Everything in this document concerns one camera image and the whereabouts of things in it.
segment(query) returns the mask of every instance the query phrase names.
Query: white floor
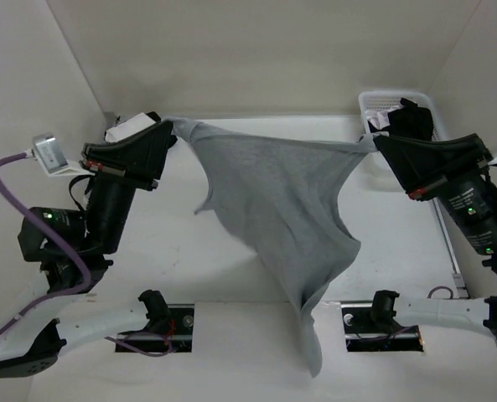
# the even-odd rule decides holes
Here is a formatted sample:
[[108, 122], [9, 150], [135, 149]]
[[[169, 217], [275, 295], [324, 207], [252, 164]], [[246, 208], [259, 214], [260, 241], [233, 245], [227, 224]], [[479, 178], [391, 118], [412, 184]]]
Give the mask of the white floor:
[[[357, 117], [212, 123], [299, 139], [355, 141], [360, 133]], [[76, 303], [66, 313], [100, 310], [159, 289], [170, 303], [197, 302], [194, 351], [153, 359], [114, 354], [107, 341], [93, 343], [35, 376], [29, 402], [497, 401], [497, 348], [476, 333], [422, 327], [425, 353], [347, 353], [335, 301], [371, 299], [384, 288], [425, 297], [434, 286], [454, 287], [430, 205], [370, 188], [367, 162], [339, 196], [341, 215], [363, 245], [314, 311], [324, 356], [316, 379], [300, 353], [293, 310], [270, 273], [213, 213], [193, 215], [207, 182], [179, 143], [158, 190], [136, 196], [116, 264], [96, 288], [96, 302]]]
[[[361, 133], [358, 116], [208, 122], [250, 134], [322, 141], [355, 142]], [[371, 299], [383, 288], [421, 297], [438, 285], [454, 287], [431, 205], [372, 188], [368, 163], [366, 158], [355, 169], [339, 196], [341, 216], [362, 249], [324, 300]], [[158, 189], [137, 192], [120, 249], [112, 256], [115, 265], [96, 288], [98, 300], [128, 300], [156, 288], [170, 303], [285, 301], [271, 274], [223, 230], [214, 213], [194, 216], [206, 194], [203, 169], [179, 141], [168, 154]]]

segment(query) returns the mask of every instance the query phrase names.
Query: gray t-shirt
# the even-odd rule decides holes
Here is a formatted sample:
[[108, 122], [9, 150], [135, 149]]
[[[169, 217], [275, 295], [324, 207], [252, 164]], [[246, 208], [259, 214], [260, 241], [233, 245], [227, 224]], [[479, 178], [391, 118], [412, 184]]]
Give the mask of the gray t-shirt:
[[330, 282], [352, 264], [360, 242], [339, 217], [338, 194], [368, 152], [358, 143], [257, 137], [200, 121], [169, 118], [201, 162], [212, 209], [226, 230], [260, 256], [298, 312], [309, 371], [322, 366], [311, 311]]

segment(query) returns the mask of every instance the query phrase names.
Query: white basket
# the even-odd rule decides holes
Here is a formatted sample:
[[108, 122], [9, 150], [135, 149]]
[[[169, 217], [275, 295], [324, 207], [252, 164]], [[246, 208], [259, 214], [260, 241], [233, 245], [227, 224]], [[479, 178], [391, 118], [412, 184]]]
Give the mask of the white basket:
[[385, 111], [392, 106], [399, 105], [401, 98], [407, 98], [416, 102], [420, 107], [426, 107], [431, 111], [434, 130], [432, 139], [434, 141], [446, 141], [449, 139], [448, 134], [442, 124], [442, 119], [437, 113], [431, 99], [421, 92], [410, 90], [370, 90], [362, 92], [358, 97], [362, 121], [364, 122], [365, 132], [370, 132], [369, 123], [365, 118], [365, 111]]

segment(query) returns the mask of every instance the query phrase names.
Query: white plastic basket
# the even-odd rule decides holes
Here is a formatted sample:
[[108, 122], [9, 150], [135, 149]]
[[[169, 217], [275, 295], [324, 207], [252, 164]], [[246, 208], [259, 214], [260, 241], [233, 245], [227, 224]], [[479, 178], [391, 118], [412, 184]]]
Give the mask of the white plastic basket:
[[[426, 107], [431, 111], [434, 130], [432, 139], [434, 141], [445, 141], [449, 137], [443, 128], [440, 115], [434, 108], [434, 104], [429, 97], [421, 92], [410, 90], [371, 90], [362, 92], [358, 97], [362, 121], [364, 122], [365, 132], [369, 133], [369, 123], [365, 117], [366, 111], [385, 111], [392, 106], [399, 105], [401, 98], [407, 98], [416, 102], [420, 107]], [[367, 158], [367, 168], [370, 172], [370, 183], [373, 188], [385, 191], [402, 191], [401, 185], [391, 171], [388, 162], [382, 157], [380, 152], [372, 153]]]
[[416, 102], [420, 107], [426, 107], [431, 111], [434, 130], [432, 139], [434, 141], [446, 141], [449, 136], [445, 132], [442, 119], [437, 113], [431, 99], [421, 92], [411, 90], [370, 90], [362, 92], [358, 97], [362, 121], [364, 122], [365, 132], [370, 132], [369, 124], [365, 118], [365, 111], [385, 111], [392, 106], [399, 105], [401, 98], [407, 98]]

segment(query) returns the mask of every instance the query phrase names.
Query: purple cable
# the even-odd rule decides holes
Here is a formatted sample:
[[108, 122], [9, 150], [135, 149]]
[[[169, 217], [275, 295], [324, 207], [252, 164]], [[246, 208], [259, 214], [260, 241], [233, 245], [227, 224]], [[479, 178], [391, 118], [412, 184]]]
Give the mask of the purple cable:
[[397, 335], [401, 335], [402, 333], [405, 333], [406, 331], [410, 330], [410, 329], [413, 329], [414, 326], [410, 326], [410, 327], [404, 327], [404, 328], [401, 328], [399, 331], [395, 331], [394, 333], [391, 334], [390, 338], [391, 339], [395, 339]]
[[451, 289], [448, 286], [436, 286], [436, 287], [433, 287], [431, 289], [431, 291], [429, 292], [429, 294], [427, 295], [427, 299], [431, 299], [435, 292], [440, 291], [442, 289], [444, 289], [445, 291], [448, 291], [449, 292], [449, 298], [453, 299], [453, 297], [455, 296], [453, 294], [453, 289]]
[[[7, 165], [11, 162], [20, 161], [22, 159], [26, 159], [26, 153], [19, 153], [17, 155], [12, 155], [11, 157], [4, 157], [0, 159], [0, 168], [4, 165]], [[32, 212], [28, 210], [23, 204], [17, 200], [13, 194], [8, 190], [8, 188], [4, 185], [2, 179], [0, 178], [0, 194], [17, 210], [19, 211], [31, 224], [36, 226], [39, 230], [41, 230], [47, 237], [54, 241], [56, 245], [63, 250], [68, 257], [70, 257], [75, 265], [79, 269], [82, 274], [82, 283], [80, 285], [71, 287], [70, 289], [65, 289], [63, 291], [56, 291], [50, 293], [45, 296], [41, 296], [36, 300], [30, 302], [23, 310], [21, 310], [18, 315], [20, 317], [24, 316], [27, 312], [36, 307], [39, 303], [44, 302], [46, 300], [52, 299], [58, 296], [68, 296], [74, 295], [75, 293], [79, 293], [87, 289], [91, 284], [91, 274], [90, 270], [86, 266], [86, 263], [79, 257], [77, 252], [71, 247], [59, 234], [57, 234], [54, 230], [52, 230], [45, 222], [43, 222], [40, 218], [34, 215]], [[0, 328], [0, 336], [5, 333], [9, 328], [11, 328], [18, 321], [17, 318], [12, 318], [8, 323], [6, 323], [3, 327]]]
[[125, 349], [128, 349], [128, 350], [130, 350], [132, 352], [140, 353], [140, 354], [142, 354], [144, 356], [148, 356], [149, 358], [161, 358], [162, 356], [166, 356], [167, 354], [169, 354], [169, 353], [171, 353], [173, 351], [172, 342], [170, 342], [170, 340], [168, 340], [164, 336], [161, 336], [161, 337], [163, 338], [164, 342], [168, 343], [168, 350], [166, 352], [162, 352], [162, 353], [144, 352], [143, 350], [141, 350], [139, 348], [135, 348], [134, 346], [132, 346], [132, 345], [124, 342], [124, 341], [129, 340], [129, 338], [136, 337], [137, 335], [157, 335], [157, 334], [156, 333], [151, 333], [151, 332], [139, 331], [139, 332], [133, 332], [132, 334], [127, 335], [126, 337], [123, 338], [123, 341], [120, 341], [119, 339], [115, 339], [115, 338], [112, 338], [112, 337], [106, 337], [105, 339], [107, 341], [114, 342], [116, 345], [120, 345], [120, 346], [124, 347]]

